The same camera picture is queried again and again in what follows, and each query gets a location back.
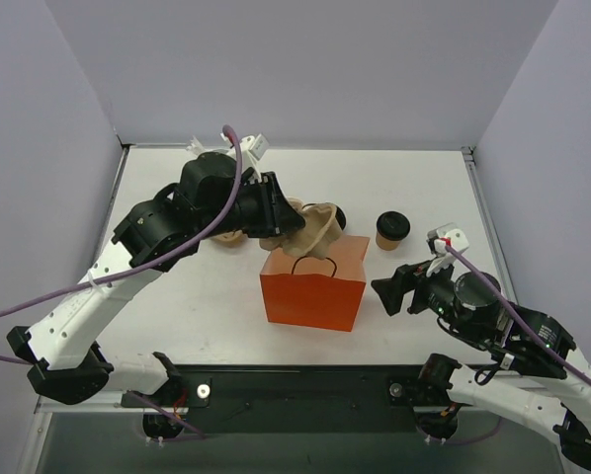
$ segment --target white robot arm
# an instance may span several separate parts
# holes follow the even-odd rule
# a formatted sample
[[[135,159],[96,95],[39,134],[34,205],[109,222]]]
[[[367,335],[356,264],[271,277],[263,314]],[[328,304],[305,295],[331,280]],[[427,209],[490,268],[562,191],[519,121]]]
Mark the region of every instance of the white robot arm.
[[[591,365],[572,337],[547,314],[505,301],[526,329],[514,324],[501,300],[477,274],[452,281],[452,263],[460,258],[453,252],[461,254],[468,247],[455,224],[429,232],[428,245],[435,259],[403,265],[392,278],[373,280],[373,289],[390,316],[400,311],[403,295],[414,291],[409,313],[431,309],[444,331],[490,352],[495,363],[473,370],[446,355],[432,354],[420,378],[446,390],[453,402],[483,408],[530,428],[559,445],[575,464],[591,470]],[[484,276],[499,292],[495,278]],[[529,377],[552,397],[496,380],[493,375],[499,370]]]
[[[295,232],[305,221],[285,199],[274,173],[260,173],[257,161],[267,149],[263,135],[241,140],[243,184],[234,205],[208,235],[241,230],[252,238]],[[187,243],[214,220],[232,190],[233,151],[204,152],[183,168],[179,183],[137,204],[118,225],[81,282],[90,287],[68,295],[31,327],[15,327],[8,342],[16,356],[33,365],[28,378],[40,395],[76,404],[102,389],[153,394],[177,383],[172,362],[162,353],[113,355],[96,339],[147,285],[199,244],[150,270],[98,284],[100,278],[148,264]]]

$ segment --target white tabletop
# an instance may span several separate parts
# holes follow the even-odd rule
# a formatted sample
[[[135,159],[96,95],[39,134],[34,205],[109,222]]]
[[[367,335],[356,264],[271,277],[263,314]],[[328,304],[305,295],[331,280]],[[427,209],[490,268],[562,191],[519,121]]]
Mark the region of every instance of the white tabletop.
[[[131,149],[106,235],[133,205],[179,180],[193,157],[178,148]],[[331,201],[346,213],[346,232],[372,238],[366,276],[431,258],[428,230],[455,222],[470,242],[466,255],[497,276],[489,243],[460,152],[271,149],[262,169],[275,171],[288,197]],[[409,218],[410,235],[398,249],[375,243],[375,223],[386,210]],[[367,285],[353,332],[268,323],[259,273],[267,253],[256,241],[238,249],[203,242],[199,253],[147,287],[99,338],[128,353],[160,351],[175,363],[422,364],[430,353],[483,363],[479,353],[442,332],[429,311],[389,317]],[[455,275],[463,273],[458,265]]]

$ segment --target white wall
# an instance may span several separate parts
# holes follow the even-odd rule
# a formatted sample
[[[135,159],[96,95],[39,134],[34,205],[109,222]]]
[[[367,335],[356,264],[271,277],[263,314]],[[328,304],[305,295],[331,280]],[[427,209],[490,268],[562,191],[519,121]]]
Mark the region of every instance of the white wall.
[[[46,0],[124,142],[459,149],[556,0]]]
[[[477,168],[519,299],[591,359],[591,1],[559,1]]]
[[[44,2],[0,0],[0,309],[82,274],[120,155]],[[0,354],[12,326],[43,314],[0,320]],[[0,362],[0,474],[16,469],[37,400],[25,374]]]

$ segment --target bag handle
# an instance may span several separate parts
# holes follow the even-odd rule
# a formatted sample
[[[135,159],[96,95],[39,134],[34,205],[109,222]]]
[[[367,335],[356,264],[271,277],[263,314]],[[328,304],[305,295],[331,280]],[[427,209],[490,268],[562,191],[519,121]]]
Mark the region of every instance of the bag handle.
[[[300,257],[299,259],[297,259],[294,262],[294,266],[292,267],[292,275],[296,271],[297,264],[299,264],[300,260],[304,260],[304,259],[310,259],[310,257],[305,255],[304,257]],[[335,274],[337,273],[337,264],[335,263],[335,261],[333,259],[331,259],[329,257],[326,257],[326,259],[324,259],[324,260],[328,260],[331,264],[333,264],[333,273],[331,274],[331,278],[335,277]]]

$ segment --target screw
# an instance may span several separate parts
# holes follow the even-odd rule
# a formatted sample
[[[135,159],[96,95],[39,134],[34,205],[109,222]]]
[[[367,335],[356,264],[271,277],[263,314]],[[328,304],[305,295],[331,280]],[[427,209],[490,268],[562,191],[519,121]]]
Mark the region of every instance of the screw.
[[[403,386],[400,383],[393,383],[390,385],[390,395],[398,398],[403,394]]]
[[[208,397],[210,397],[210,386],[206,383],[202,383],[200,386],[198,386],[197,396],[202,400],[206,400]]]

